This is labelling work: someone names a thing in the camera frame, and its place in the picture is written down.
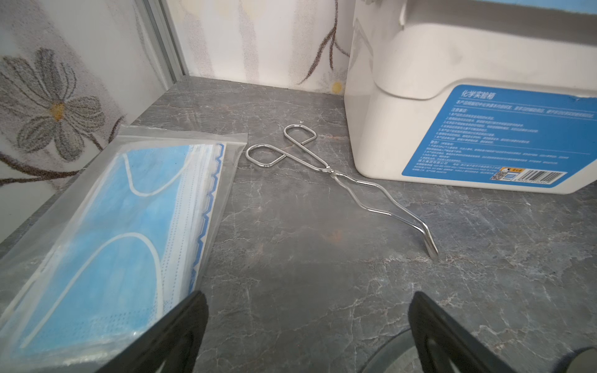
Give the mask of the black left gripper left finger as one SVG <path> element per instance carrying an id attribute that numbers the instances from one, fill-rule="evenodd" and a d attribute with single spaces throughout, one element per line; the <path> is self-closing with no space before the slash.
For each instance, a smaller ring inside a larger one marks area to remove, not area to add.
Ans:
<path id="1" fill-rule="evenodd" d="M 205 294 L 194 291 L 100 372 L 192 372 L 208 325 Z"/>

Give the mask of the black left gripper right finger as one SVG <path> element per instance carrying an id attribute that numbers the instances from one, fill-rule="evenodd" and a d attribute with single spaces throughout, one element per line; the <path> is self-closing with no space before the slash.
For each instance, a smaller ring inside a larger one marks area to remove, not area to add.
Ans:
<path id="1" fill-rule="evenodd" d="M 408 320 L 425 372 L 514 371 L 424 292 L 415 292 Z"/>

